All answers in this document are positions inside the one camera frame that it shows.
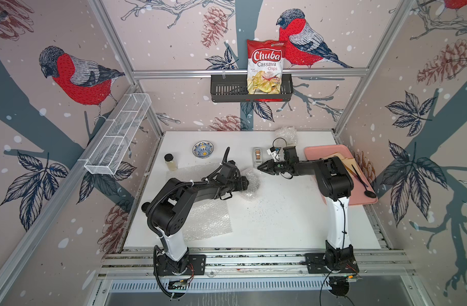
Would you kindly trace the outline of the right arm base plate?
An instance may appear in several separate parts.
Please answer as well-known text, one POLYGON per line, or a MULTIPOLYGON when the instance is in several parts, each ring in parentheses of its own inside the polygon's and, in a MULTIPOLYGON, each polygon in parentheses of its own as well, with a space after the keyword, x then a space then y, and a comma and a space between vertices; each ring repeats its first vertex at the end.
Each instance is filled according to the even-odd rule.
POLYGON ((304 264, 307 266, 308 274, 358 274, 357 265, 353 254, 344 254, 340 258, 324 253, 306 253, 304 264))

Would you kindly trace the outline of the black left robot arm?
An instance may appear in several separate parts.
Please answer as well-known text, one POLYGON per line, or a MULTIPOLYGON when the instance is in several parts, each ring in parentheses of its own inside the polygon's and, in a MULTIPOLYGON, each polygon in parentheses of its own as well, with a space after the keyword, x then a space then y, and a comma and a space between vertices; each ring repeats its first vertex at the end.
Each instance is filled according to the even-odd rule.
POLYGON ((249 180, 238 173, 229 177, 215 174, 201 181, 182 182, 171 178, 152 201, 142 204, 147 226, 159 237, 162 253, 154 264, 170 274, 183 274, 190 266, 189 248, 182 227, 194 203, 202 200, 228 200, 232 193, 246 191, 249 180))

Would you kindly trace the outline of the bubble wrap sheet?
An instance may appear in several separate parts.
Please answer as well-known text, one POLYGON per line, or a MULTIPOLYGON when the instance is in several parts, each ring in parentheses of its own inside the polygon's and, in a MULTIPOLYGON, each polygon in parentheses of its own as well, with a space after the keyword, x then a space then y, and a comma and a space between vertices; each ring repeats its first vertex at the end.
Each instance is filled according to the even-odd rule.
POLYGON ((296 146, 298 143, 297 130, 291 127, 281 127, 275 131, 277 145, 285 143, 286 146, 296 146))
MULTIPOLYGON (((196 165, 166 172, 166 180, 198 182, 207 177, 218 164, 196 165)), ((182 232, 186 242, 205 240, 233 232, 228 205, 221 200, 200 200, 193 204, 182 232)))
POLYGON ((247 201, 254 201, 257 198, 257 191, 260 188, 259 171, 254 168, 248 168, 241 172, 248 181, 247 190, 241 191, 240 195, 247 201))

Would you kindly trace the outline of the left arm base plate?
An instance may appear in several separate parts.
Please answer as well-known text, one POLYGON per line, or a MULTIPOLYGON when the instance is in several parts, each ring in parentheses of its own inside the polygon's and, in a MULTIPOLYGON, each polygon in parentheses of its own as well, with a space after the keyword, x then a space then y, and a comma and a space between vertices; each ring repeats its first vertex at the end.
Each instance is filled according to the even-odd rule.
POLYGON ((206 255, 185 254, 179 261, 173 261, 167 255, 160 254, 154 259, 154 268, 159 276, 204 275, 206 255))

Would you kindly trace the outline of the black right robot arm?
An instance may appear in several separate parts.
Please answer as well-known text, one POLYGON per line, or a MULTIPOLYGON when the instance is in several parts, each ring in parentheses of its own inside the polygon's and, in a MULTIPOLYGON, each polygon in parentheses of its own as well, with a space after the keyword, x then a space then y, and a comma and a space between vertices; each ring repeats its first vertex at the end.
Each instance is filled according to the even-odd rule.
POLYGON ((325 265, 330 271, 339 271, 355 260, 348 233, 348 207, 353 180, 339 158, 312 161, 272 159, 262 163, 257 169, 269 175, 289 173, 293 177, 314 176, 329 208, 330 228, 325 241, 325 265))

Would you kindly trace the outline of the blue yellow patterned bowl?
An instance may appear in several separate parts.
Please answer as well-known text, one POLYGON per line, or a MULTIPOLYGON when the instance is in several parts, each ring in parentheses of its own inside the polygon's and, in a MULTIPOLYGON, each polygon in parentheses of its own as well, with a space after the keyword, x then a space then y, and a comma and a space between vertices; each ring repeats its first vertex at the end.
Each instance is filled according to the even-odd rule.
POLYGON ((196 158, 209 158, 214 152, 214 145, 208 141, 200 141, 192 148, 192 153, 196 158))

